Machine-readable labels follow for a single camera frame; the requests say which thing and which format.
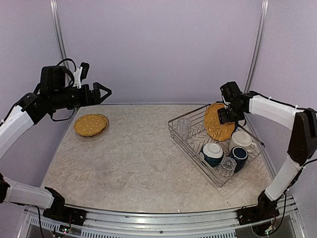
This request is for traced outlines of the blue dotted plate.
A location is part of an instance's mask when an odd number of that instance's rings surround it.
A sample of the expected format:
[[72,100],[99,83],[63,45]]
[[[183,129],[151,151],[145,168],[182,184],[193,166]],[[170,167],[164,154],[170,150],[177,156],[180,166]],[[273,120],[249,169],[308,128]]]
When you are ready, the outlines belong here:
[[235,122],[235,129],[233,130],[233,133],[237,130],[237,128],[238,128],[238,121]]

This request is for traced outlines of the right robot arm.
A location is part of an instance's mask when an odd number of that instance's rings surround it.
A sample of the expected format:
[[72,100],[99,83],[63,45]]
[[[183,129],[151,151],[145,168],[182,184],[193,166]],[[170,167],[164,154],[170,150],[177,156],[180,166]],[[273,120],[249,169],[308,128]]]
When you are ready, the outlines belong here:
[[218,110],[221,124],[238,122],[245,114],[266,118],[288,130],[288,142],[281,142],[280,135],[273,141],[284,145],[285,161],[271,184],[258,196],[255,206],[237,210],[240,224],[263,221],[279,215],[278,201],[286,195],[302,173],[304,166],[317,150],[317,112],[312,108],[300,108],[279,102],[255,91],[243,93],[235,81],[220,87],[223,109]]

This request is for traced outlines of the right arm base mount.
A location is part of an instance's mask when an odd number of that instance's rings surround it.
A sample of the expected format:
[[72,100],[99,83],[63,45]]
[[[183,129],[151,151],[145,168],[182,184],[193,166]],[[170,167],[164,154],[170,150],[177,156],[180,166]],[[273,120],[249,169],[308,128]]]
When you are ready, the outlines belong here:
[[242,207],[238,209],[236,213],[238,216],[239,225],[256,223],[267,219],[272,219],[280,215],[277,208],[267,211],[259,209],[257,206]]

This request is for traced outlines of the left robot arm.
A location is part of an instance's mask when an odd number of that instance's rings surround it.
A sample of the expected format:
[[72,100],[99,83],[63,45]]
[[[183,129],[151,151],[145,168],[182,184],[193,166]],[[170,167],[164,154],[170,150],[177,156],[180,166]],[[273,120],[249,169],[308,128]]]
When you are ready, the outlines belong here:
[[[82,84],[89,65],[82,63],[71,72],[61,65],[45,66],[34,92],[27,93],[9,110],[0,123],[0,155],[4,156],[12,145],[46,115],[52,117],[57,110],[74,110],[101,104],[112,91],[95,82],[93,89]],[[1,203],[15,203],[49,209],[58,220],[69,216],[64,198],[52,188],[26,185],[5,176],[0,177]]]

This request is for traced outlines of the cream bird pattern plate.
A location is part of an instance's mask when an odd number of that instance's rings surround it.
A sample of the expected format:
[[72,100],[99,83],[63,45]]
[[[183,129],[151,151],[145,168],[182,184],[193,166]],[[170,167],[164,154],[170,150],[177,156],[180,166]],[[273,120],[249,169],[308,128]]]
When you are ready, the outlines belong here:
[[96,137],[96,136],[102,134],[108,128],[109,120],[107,117],[102,117],[101,119],[105,122],[105,126],[103,126],[101,129],[98,129],[97,132],[90,133],[90,134],[84,134],[84,133],[78,133],[78,134],[82,137],[85,137],[85,138],[92,138],[92,137]]

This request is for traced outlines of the yellow dotted plate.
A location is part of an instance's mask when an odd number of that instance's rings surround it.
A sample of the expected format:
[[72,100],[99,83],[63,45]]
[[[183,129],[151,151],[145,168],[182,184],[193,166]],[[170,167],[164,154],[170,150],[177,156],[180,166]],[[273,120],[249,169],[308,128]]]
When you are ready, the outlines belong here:
[[78,133],[90,134],[97,132],[105,126],[105,122],[101,119],[105,117],[102,114],[87,114],[76,120],[74,130]]
[[207,134],[212,137],[213,140],[225,141],[229,139],[235,130],[235,123],[228,122],[220,124],[218,118],[218,109],[223,109],[225,105],[223,103],[213,103],[207,107],[204,115],[204,126]]

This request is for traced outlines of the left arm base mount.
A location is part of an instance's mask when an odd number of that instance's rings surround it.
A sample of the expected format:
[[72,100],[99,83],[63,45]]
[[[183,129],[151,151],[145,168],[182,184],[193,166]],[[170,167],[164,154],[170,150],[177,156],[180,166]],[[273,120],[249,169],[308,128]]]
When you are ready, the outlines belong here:
[[43,212],[43,216],[55,221],[70,225],[83,226],[87,212],[83,209],[65,206],[64,204],[53,204]]

